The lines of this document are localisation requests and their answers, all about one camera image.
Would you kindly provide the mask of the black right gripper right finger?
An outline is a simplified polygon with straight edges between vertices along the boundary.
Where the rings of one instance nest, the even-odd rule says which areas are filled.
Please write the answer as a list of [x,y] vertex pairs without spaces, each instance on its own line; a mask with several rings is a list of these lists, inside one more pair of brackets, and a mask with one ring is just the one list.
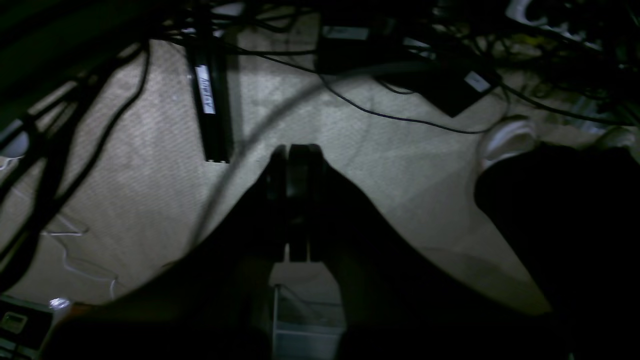
[[546,319],[510,309],[417,251],[318,145],[289,148],[289,259],[323,264],[347,330],[341,360],[567,360]]

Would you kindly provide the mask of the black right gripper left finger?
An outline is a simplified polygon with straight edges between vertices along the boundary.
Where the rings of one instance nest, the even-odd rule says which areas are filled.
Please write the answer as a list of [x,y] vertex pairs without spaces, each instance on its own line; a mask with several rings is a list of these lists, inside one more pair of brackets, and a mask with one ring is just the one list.
[[140,288],[62,321],[47,360],[269,360],[269,281],[284,257],[286,147],[201,244]]

